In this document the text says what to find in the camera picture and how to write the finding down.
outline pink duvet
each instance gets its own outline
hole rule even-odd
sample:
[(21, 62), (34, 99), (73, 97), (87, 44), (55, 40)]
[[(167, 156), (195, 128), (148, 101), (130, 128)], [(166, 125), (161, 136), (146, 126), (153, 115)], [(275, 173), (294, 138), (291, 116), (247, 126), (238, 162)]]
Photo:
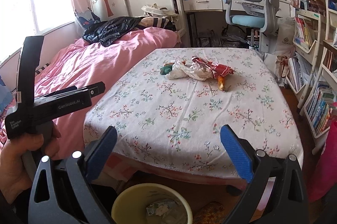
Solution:
[[(88, 45), (83, 39), (60, 50), (41, 74), (35, 78), (35, 96), (69, 86), (81, 88), (103, 81), (108, 91), (128, 70), (157, 48), (173, 48), (179, 37), (173, 31), (146, 28), (132, 31), (105, 48), (100, 43)], [(102, 95), (92, 99), (95, 105)], [(66, 158), (83, 150), (83, 123), (86, 108), (57, 118), (54, 122), (62, 135), (59, 157)]]

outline human hand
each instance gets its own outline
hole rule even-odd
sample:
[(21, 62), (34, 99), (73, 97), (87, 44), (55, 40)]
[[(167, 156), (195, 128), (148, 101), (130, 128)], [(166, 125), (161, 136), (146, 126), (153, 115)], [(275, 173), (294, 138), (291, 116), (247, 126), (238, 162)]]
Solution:
[[(55, 124), (53, 136), (46, 146), (44, 152), (51, 158), (59, 151), (56, 138), (61, 137)], [(0, 153), (0, 190), (9, 204), (13, 203), (16, 197), (32, 186), (21, 156), (26, 151), (36, 151), (43, 145), (43, 135), (23, 134), (19, 138), (7, 140)]]

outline wooden floor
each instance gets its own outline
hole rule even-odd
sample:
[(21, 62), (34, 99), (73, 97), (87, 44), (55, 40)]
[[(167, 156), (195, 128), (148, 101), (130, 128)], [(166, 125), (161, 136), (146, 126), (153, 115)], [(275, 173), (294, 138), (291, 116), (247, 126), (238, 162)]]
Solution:
[[(294, 116), (294, 120), (301, 137), (304, 149), (303, 176), (304, 181), (307, 181), (315, 169), (319, 159), (319, 154), (313, 156), (311, 153), (311, 150), (314, 148), (314, 142), (311, 137), (308, 124), (304, 119), (301, 120), (296, 112), (297, 99), (295, 95), (291, 90), (287, 90), (285, 88), (281, 88), (281, 90)], [(229, 213), (239, 199), (238, 197), (230, 196), (226, 192), (226, 186), (192, 184), (143, 172), (137, 172), (127, 183), (126, 187), (130, 187), (131, 185), (138, 183), (158, 183), (176, 190), (187, 200), (193, 213), (196, 213), (212, 201), (217, 201), (223, 204), (225, 206), (225, 210)], [(320, 201), (310, 204), (309, 213), (311, 223), (313, 223), (313, 221), (318, 217), (321, 210), (322, 206)], [(252, 220), (258, 219), (261, 214), (262, 212), (256, 210)]]

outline blue plastic bag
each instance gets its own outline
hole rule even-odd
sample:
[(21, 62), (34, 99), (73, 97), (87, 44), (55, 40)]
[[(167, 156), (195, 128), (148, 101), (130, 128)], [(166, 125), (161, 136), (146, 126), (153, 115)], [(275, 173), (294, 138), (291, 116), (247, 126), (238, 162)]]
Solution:
[(6, 87), (0, 76), (0, 113), (10, 104), (13, 100), (13, 95)]

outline trash can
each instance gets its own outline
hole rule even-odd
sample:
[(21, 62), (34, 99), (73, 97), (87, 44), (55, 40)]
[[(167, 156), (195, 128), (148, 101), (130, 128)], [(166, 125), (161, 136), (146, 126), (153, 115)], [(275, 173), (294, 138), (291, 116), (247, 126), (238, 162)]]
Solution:
[(161, 199), (173, 199), (183, 204), (187, 212), (187, 224), (192, 224), (192, 210), (185, 198), (175, 190), (154, 183), (132, 186), (115, 200), (111, 216), (117, 224), (146, 224), (146, 207)]

